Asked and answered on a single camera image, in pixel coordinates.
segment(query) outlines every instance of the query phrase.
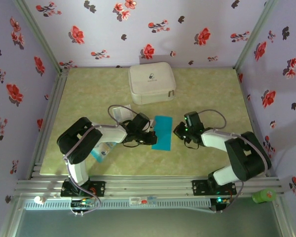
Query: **green table surface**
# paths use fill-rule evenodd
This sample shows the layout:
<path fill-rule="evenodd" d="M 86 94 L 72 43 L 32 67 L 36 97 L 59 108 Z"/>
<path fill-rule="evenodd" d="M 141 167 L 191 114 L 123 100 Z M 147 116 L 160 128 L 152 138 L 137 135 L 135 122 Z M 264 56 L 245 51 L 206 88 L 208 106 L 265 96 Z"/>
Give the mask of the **green table surface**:
<path fill-rule="evenodd" d="M 136 105 L 130 94 L 128 69 L 71 69 L 40 173 L 67 174 L 63 155 L 56 144 L 57 138 L 80 117 L 87 117 L 94 123 L 114 124 L 107 113 L 108 106 L 112 104 L 130 104 L 133 110 L 149 118 L 170 116 L 173 118 L 173 129 L 184 120 L 185 113 L 216 109 L 227 119 L 224 131 L 252 131 L 234 69 L 173 68 L 173 73 L 177 88 L 172 101 Z M 205 112 L 200 118 L 205 127 L 223 125 L 223 119 L 214 112 Z M 89 155 L 86 164 L 89 175 L 207 176 L 228 165 L 229 159 L 227 153 L 214 148 L 188 149 L 173 134 L 171 151 L 152 150 L 151 146 L 126 148 L 117 144 L 102 163 Z"/>

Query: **blue towel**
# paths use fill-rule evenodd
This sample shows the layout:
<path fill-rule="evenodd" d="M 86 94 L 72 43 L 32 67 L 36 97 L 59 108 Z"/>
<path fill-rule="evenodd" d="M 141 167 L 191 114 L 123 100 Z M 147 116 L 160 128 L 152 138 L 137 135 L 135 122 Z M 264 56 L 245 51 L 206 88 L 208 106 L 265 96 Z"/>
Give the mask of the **blue towel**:
<path fill-rule="evenodd" d="M 172 117 L 156 116 L 154 117 L 156 125 L 154 131 L 158 137 L 157 143 L 152 146 L 154 150 L 171 150 L 171 135 L 172 135 Z"/>

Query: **floor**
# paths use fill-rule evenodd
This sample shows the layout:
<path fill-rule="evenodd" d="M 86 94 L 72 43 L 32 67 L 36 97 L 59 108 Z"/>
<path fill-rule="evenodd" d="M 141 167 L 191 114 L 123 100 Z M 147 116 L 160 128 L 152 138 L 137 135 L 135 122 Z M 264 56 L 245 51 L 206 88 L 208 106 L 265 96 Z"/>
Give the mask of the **floor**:
<path fill-rule="evenodd" d="M 186 209 L 25 211 L 17 237 L 281 237 L 272 203 L 237 200 L 223 214 Z"/>

